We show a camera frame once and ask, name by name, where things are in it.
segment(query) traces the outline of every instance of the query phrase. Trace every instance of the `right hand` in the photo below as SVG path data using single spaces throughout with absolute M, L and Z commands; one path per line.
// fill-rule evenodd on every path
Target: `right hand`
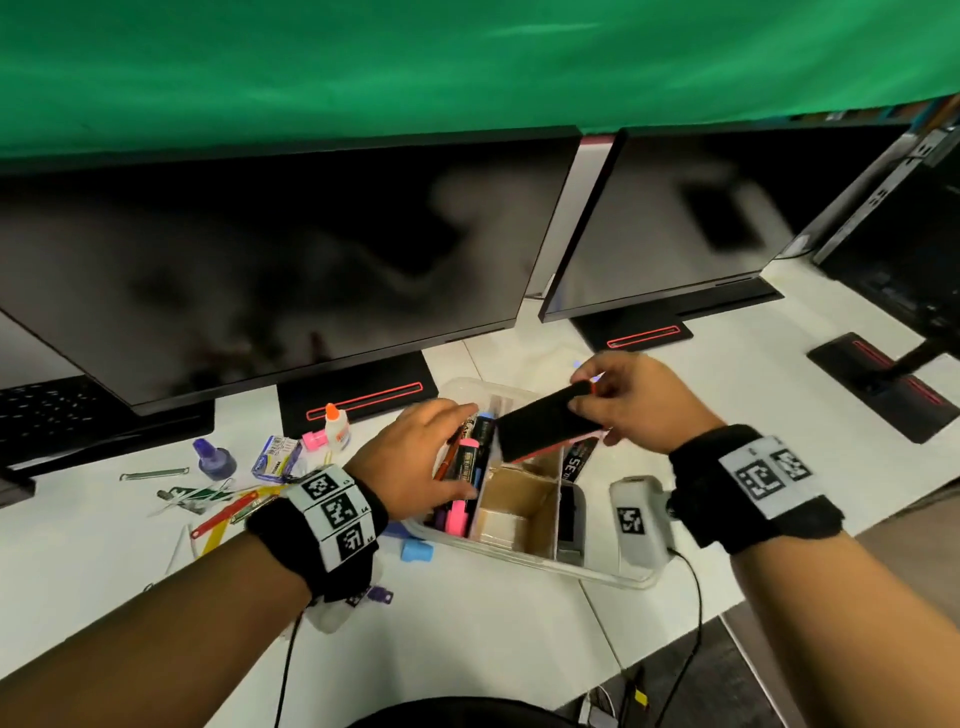
M 725 424 L 672 369 L 646 354 L 598 353 L 573 373 L 570 382 L 600 374 L 596 394 L 575 397 L 569 406 L 610 431 L 605 445 L 626 438 L 642 448 L 669 454 Z

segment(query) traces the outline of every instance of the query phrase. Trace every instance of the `black monitor screen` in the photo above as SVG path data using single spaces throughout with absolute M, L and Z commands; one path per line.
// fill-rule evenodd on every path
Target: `black monitor screen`
M 541 315 L 592 313 L 755 275 L 904 130 L 739 125 L 621 133 Z
M 526 135 L 8 172 L 0 309 L 140 412 L 508 327 L 579 144 Z

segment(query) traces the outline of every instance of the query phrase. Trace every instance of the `pink marker cap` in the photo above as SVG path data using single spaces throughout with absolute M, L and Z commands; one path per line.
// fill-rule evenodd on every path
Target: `pink marker cap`
M 467 535 L 467 502 L 465 500 L 454 500 L 450 505 L 450 512 L 446 514 L 446 524 L 444 531 L 451 536 Z
M 320 449 L 326 445 L 326 433 L 323 430 L 304 432 L 300 439 L 303 441 L 303 446 L 308 450 Z

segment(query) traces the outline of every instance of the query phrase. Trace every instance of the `monitor stand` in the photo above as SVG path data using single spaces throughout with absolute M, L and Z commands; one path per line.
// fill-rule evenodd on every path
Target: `monitor stand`
M 692 338 L 693 332 L 684 324 L 689 319 L 781 298 L 780 291 L 755 276 L 612 311 L 575 316 L 570 321 L 595 352 L 642 352 Z
M 324 429 L 324 408 L 333 402 L 351 422 L 432 400 L 437 385 L 422 352 L 378 359 L 276 386 L 286 437 Z
M 913 376 L 924 364 L 949 352 L 956 354 L 949 340 L 929 338 L 894 361 L 857 334 L 845 333 L 807 357 L 910 442 L 919 444 L 960 415 L 952 402 Z

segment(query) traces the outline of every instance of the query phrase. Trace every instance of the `green backdrop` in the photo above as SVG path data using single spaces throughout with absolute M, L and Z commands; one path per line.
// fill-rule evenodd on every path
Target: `green backdrop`
M 609 131 L 957 90 L 957 0 L 0 0 L 8 157 Z

